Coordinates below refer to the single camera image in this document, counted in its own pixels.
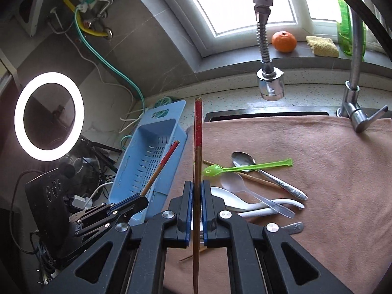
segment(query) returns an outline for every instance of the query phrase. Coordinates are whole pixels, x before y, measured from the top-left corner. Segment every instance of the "pink towel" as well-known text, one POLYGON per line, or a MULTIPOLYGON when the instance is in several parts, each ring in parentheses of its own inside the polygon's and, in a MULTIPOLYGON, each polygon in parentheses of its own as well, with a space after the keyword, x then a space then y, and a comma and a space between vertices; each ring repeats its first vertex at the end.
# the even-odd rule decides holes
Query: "pink towel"
MULTIPOLYGON (((392 261, 392 123, 378 120, 356 134, 346 118, 329 116, 266 117, 203 124, 203 159, 232 166, 231 153, 243 151, 258 162, 292 158, 292 167, 268 169, 307 194, 305 209, 294 219, 281 215, 256 223, 280 226, 302 221, 293 238, 355 294, 370 294, 392 261)), ((262 176, 252 172, 253 176, 262 176)), ((182 194, 193 178, 193 129, 167 198, 182 194)), ((220 186, 219 177, 210 178, 220 186)), ((245 179, 269 198, 293 198, 277 188, 245 179)), ((256 200, 239 195, 247 202, 256 200)), ((187 249, 168 249, 164 285, 175 293, 192 293, 192 259, 187 249)), ((199 293, 230 293, 225 248, 200 254, 199 293)))

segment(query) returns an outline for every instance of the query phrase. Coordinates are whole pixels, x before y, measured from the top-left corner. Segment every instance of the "sink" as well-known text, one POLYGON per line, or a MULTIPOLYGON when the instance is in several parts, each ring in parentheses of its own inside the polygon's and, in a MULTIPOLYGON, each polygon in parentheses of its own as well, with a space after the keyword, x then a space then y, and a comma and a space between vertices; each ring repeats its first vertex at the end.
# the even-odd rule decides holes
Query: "sink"
MULTIPOLYGON (((204 122, 272 116, 336 116, 338 108, 338 106, 297 106, 223 110, 221 112, 207 113, 204 122)), ((377 112, 378 109, 362 108, 362 110, 367 116, 370 116, 377 112)), ((392 111, 385 113, 382 118, 392 118, 392 111)))

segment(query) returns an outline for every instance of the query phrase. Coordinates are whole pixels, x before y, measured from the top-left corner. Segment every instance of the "white ceramic spoon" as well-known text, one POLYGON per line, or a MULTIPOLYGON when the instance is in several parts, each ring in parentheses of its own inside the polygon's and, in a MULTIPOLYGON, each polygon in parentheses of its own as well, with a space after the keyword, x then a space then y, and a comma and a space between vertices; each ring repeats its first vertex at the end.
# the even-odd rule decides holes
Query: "white ceramic spoon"
MULTIPOLYGON (((213 186, 211 187, 211 194, 213 196, 222 198, 229 210, 240 212, 238 215, 243 218, 264 217, 278 213, 274 209, 268 207, 264 202, 247 203, 241 198, 237 197, 235 194, 223 188, 213 186)), ((280 205, 293 205, 299 209, 305 208, 302 203, 291 199, 274 199, 273 201, 279 203, 280 205)), ((202 223, 200 223, 200 230, 203 230, 202 223)))
MULTIPOLYGON (((241 198, 237 197, 235 194, 233 194, 230 191, 227 191, 223 188, 219 187, 211 187, 211 194, 216 197, 220 197, 224 200, 226 207, 229 210, 233 210, 236 212, 244 212, 244 211, 254 211, 254 210, 259 210, 259 209, 265 209, 268 208, 268 206, 264 202, 259 202, 259 203, 247 203, 241 198)), ((296 201, 296 200, 291 200, 291 199, 274 199, 272 200, 280 205, 293 205, 296 206, 299 209, 304 209, 305 206, 296 201)))

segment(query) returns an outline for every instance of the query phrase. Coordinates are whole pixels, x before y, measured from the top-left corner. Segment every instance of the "orange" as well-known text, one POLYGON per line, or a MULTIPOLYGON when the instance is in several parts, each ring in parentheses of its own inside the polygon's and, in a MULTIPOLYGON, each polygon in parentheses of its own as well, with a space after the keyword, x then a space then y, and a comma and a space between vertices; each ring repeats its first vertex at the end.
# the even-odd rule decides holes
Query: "orange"
POLYGON ((280 31, 272 36, 272 45, 282 53, 290 53, 297 46, 297 39, 289 32, 280 31))

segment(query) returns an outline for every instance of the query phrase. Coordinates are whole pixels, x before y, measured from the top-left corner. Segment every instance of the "speckled countertop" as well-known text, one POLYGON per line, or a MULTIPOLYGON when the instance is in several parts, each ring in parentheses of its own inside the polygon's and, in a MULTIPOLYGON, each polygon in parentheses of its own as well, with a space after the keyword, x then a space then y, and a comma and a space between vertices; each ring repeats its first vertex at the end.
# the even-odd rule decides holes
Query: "speckled countertop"
MULTIPOLYGON (((259 107, 293 107, 293 106, 340 106, 343 98, 343 85, 297 84, 286 85, 286 95, 275 102, 261 98, 258 87, 224 90, 200 95, 203 99, 203 114, 222 110, 247 109, 259 107)), ((180 125, 187 129, 193 124, 195 97, 186 100, 180 125)), ((392 107, 392 92, 374 88, 361 87, 358 103, 366 108, 381 108, 387 104, 392 107)))

